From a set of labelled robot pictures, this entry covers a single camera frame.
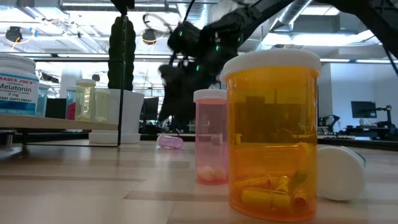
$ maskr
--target desk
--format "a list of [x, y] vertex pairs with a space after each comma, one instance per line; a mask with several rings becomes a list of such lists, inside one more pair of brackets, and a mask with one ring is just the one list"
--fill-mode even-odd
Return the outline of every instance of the desk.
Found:
[[[104, 147], [28, 150], [29, 158], [0, 161], [2, 224], [269, 223], [233, 210], [226, 185], [195, 184], [191, 142], [183, 150], [157, 149], [154, 142], [122, 145], [120, 153]], [[368, 160], [366, 191], [351, 203], [320, 198], [317, 217], [307, 223], [398, 223], [398, 152], [354, 150]]]
[[376, 140], [377, 137], [384, 139], [389, 134], [389, 128], [368, 128], [368, 127], [357, 127], [357, 128], [346, 128], [347, 135], [357, 137], [369, 137], [371, 140]]

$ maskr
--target pink pill bottle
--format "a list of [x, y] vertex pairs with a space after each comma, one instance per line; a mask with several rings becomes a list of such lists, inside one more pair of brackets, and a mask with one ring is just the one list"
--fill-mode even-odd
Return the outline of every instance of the pink pill bottle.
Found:
[[195, 160], [198, 184], [228, 182], [227, 114], [225, 90], [198, 90], [196, 107]]
[[182, 140], [182, 138], [167, 136], [164, 134], [161, 134], [159, 137], [157, 137], [156, 143], [158, 146], [170, 147], [173, 149], [181, 149], [184, 145], [184, 141]]

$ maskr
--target white wall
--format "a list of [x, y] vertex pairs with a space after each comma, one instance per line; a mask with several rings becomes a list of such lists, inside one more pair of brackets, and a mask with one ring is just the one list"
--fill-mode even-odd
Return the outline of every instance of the white wall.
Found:
[[[391, 65], [378, 66], [374, 71], [376, 82], [376, 106], [385, 108], [392, 106], [391, 120], [398, 125], [398, 76], [393, 71]], [[387, 112], [377, 112], [378, 121], [387, 121]]]
[[[359, 125], [352, 117], [352, 101], [374, 101], [377, 107], [392, 106], [392, 122], [398, 124], [398, 77], [390, 64], [331, 63], [322, 66], [318, 80], [319, 114], [335, 114], [341, 127]], [[385, 111], [377, 112], [372, 123], [386, 121]]]
[[331, 64], [333, 114], [340, 117], [342, 128], [359, 125], [359, 118], [353, 118], [352, 101], [376, 101], [373, 71], [370, 64]]
[[331, 100], [331, 67], [326, 64], [321, 68], [321, 75], [318, 79], [318, 107], [319, 117], [333, 114]]

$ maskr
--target trader joe's label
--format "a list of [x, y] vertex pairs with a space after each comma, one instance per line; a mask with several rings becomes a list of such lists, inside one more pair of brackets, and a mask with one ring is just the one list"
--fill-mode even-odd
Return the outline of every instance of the trader joe's label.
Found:
[[39, 79], [0, 73], [0, 113], [36, 114]]

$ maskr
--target clear container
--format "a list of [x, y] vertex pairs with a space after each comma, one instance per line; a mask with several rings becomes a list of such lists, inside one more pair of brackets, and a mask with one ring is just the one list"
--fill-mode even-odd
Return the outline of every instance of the clear container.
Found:
[[93, 121], [95, 104], [95, 81], [81, 79], [76, 81], [76, 111], [75, 120]]
[[109, 101], [111, 92], [98, 88], [95, 90], [95, 121], [106, 123], [108, 121]]
[[170, 147], [173, 149], [181, 149], [182, 146], [184, 145], [184, 141], [182, 140], [182, 138], [174, 137], [174, 136], [167, 136], [167, 135], [163, 135], [163, 134], [161, 134], [159, 137], [157, 137], [156, 143], [158, 146]]
[[198, 90], [193, 94], [197, 104], [195, 160], [199, 184], [228, 182], [226, 129], [226, 91]]
[[77, 87], [67, 88], [67, 111], [65, 118], [74, 120], [76, 111], [76, 89]]
[[301, 222], [317, 209], [317, 77], [304, 50], [253, 52], [226, 63], [229, 204], [253, 217]]
[[45, 117], [45, 109], [47, 107], [47, 93], [49, 92], [49, 85], [39, 84], [39, 95], [37, 97], [36, 116]]

